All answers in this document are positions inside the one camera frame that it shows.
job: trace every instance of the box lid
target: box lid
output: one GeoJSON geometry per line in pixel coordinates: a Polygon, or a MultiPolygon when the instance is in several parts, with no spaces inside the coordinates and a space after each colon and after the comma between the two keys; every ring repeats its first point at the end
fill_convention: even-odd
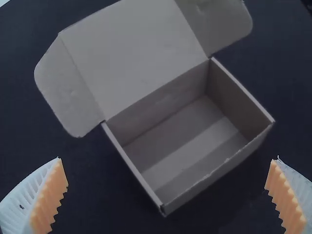
{"type": "Polygon", "coordinates": [[[241,0],[122,0],[60,32],[35,81],[82,137],[251,28],[241,0]]]}

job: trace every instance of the orange rubber pad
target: orange rubber pad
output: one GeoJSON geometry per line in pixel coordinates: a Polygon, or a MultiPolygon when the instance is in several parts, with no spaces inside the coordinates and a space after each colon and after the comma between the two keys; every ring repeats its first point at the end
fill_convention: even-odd
{"type": "Polygon", "coordinates": [[[61,206],[60,200],[67,192],[68,182],[63,168],[62,160],[52,168],[30,216],[30,226],[35,234],[46,234],[55,222],[54,216],[58,213],[57,208],[61,206]]]}
{"type": "Polygon", "coordinates": [[[301,234],[307,220],[293,189],[274,160],[270,163],[264,189],[269,190],[269,196],[273,197],[272,202],[276,204],[276,210],[280,212],[279,218],[283,220],[282,226],[286,229],[285,233],[301,234]]]}

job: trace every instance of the cardboard box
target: cardboard box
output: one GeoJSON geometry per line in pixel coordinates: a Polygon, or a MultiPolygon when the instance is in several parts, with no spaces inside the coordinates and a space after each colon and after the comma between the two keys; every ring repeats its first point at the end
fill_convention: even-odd
{"type": "Polygon", "coordinates": [[[122,0],[60,32],[35,81],[72,136],[102,125],[167,215],[256,150],[274,123],[211,58],[251,29],[241,0],[122,0]]]}

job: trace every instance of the cardboard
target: cardboard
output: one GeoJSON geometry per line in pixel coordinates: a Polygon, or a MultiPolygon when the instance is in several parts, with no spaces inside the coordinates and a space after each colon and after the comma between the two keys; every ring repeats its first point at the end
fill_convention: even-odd
{"type": "Polygon", "coordinates": [[[251,28],[241,0],[122,0],[60,32],[35,81],[71,135],[102,123],[167,215],[257,149],[274,123],[210,58],[251,28]]]}

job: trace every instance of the black background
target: black background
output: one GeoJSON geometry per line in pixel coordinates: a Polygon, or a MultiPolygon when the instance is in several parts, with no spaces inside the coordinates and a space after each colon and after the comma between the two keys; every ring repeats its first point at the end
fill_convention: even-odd
{"type": "Polygon", "coordinates": [[[164,219],[100,127],[66,133],[33,71],[57,33],[113,0],[11,0],[0,8],[0,200],[59,156],[69,181],[53,233],[283,233],[263,190],[271,158],[312,179],[312,18],[299,0],[247,0],[252,33],[215,56],[277,123],[263,146],[164,219]]]}

